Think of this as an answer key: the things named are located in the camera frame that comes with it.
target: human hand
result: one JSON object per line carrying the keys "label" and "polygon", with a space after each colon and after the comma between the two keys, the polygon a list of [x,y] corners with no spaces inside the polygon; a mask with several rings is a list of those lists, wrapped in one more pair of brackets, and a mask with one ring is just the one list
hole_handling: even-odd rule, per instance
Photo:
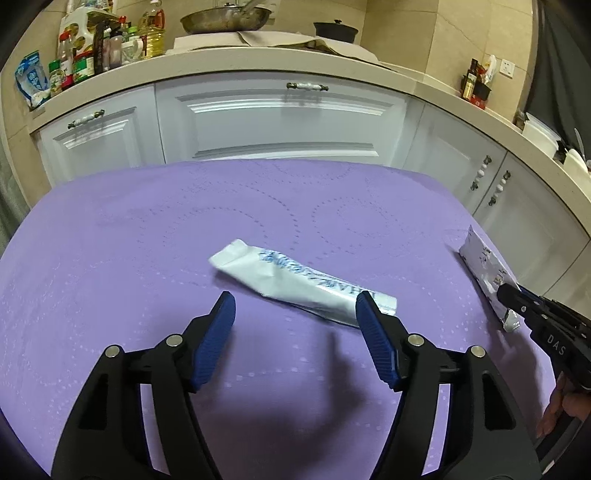
{"label": "human hand", "polygon": [[561,373],[550,395],[550,403],[538,423],[536,431],[538,438],[554,430],[558,417],[563,411],[570,417],[577,417],[581,421],[587,420],[591,413],[591,395],[575,393],[573,390],[573,384]]}

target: black pot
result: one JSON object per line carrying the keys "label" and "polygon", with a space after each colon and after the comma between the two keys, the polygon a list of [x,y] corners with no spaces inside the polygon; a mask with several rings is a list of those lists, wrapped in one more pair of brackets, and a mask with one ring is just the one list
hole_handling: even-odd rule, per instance
{"label": "black pot", "polygon": [[359,33],[359,30],[356,28],[343,25],[341,20],[335,20],[335,23],[315,22],[314,26],[316,27],[317,36],[345,41],[347,43],[353,43],[355,36]]}

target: table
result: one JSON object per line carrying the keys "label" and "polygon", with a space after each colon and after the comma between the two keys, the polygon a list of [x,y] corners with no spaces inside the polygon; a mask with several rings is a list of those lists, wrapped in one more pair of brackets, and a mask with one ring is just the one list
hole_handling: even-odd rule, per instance
{"label": "table", "polygon": [[[380,382],[360,331],[216,273],[207,259],[240,238],[397,297],[407,329],[438,346],[484,346],[533,430],[553,388],[550,362],[526,327],[501,330],[459,259],[470,225],[488,238],[435,180],[352,163],[191,162],[65,184],[31,211],[0,260],[0,407],[49,471],[103,349],[152,347],[230,290],[228,347],[193,397],[221,474],[369,478],[398,395]],[[427,470],[438,464],[448,392]],[[150,450],[165,468],[150,407]]]}

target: drawer handle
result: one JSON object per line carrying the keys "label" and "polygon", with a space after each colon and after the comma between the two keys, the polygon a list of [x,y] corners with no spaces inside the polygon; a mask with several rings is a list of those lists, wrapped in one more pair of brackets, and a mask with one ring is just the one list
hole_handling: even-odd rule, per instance
{"label": "drawer handle", "polygon": [[482,161],[482,165],[480,166],[480,170],[476,173],[476,178],[472,182],[472,186],[470,187],[471,191],[478,190],[478,184],[480,183],[480,179],[484,177],[486,174],[486,168],[488,165],[492,163],[492,158],[487,155],[485,159]]}
{"label": "drawer handle", "polygon": [[87,124],[91,120],[94,120],[95,118],[100,118],[104,114],[105,114],[104,110],[99,110],[98,112],[91,113],[90,115],[83,116],[82,118],[78,118],[78,119],[74,120],[72,123],[68,124],[68,130],[71,128],[76,128],[81,125]]}
{"label": "drawer handle", "polygon": [[499,195],[505,191],[505,185],[507,185],[507,180],[509,180],[510,178],[511,178],[511,172],[509,170],[507,170],[505,172],[505,174],[503,175],[503,178],[501,178],[501,182],[496,186],[494,195],[491,197],[490,201],[488,202],[488,205],[490,207],[496,205],[496,200],[499,198]]}
{"label": "drawer handle", "polygon": [[294,90],[307,90],[309,92],[328,92],[329,88],[326,85],[320,85],[319,83],[294,83],[289,82],[287,84],[288,89]]}

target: cooking oil bottle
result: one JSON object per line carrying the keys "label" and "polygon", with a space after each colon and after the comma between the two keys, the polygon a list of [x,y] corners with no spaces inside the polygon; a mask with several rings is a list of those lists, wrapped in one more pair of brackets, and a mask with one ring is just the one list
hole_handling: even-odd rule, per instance
{"label": "cooking oil bottle", "polygon": [[164,53],[164,10],[162,0],[150,0],[150,7],[139,19],[138,33],[144,38],[145,58]]}

